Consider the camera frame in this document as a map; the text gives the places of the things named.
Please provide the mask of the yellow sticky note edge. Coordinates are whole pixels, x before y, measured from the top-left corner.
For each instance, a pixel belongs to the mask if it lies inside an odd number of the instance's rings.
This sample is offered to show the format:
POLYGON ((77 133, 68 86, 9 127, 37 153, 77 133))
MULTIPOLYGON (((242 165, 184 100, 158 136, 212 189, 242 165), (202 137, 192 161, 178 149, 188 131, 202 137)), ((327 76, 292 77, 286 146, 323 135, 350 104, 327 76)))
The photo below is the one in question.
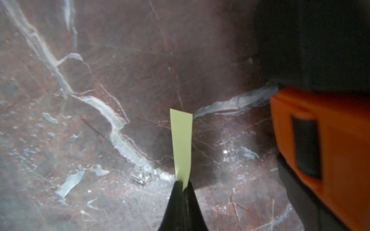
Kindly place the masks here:
POLYGON ((191 172, 193 115, 171 109, 170 120, 175 178, 184 191, 191 172))

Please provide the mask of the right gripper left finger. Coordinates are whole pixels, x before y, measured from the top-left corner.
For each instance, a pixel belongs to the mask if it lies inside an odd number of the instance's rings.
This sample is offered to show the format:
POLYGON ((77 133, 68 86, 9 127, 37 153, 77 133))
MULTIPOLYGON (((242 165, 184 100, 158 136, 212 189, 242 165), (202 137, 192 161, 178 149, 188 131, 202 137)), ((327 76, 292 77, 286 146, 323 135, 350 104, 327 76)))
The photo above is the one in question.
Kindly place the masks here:
POLYGON ((185 195, 183 192, 183 183, 176 181, 173 185, 159 231, 184 231, 184 212, 185 195))

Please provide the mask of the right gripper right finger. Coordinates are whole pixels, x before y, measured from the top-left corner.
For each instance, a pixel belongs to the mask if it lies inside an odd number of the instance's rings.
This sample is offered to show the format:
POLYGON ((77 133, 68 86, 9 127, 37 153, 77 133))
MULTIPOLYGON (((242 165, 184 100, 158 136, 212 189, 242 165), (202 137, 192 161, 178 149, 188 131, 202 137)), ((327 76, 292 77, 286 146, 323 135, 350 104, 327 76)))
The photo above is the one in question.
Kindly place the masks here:
POLYGON ((191 182, 188 183, 187 188, 184 190, 184 197, 184 230, 208 231, 191 182))

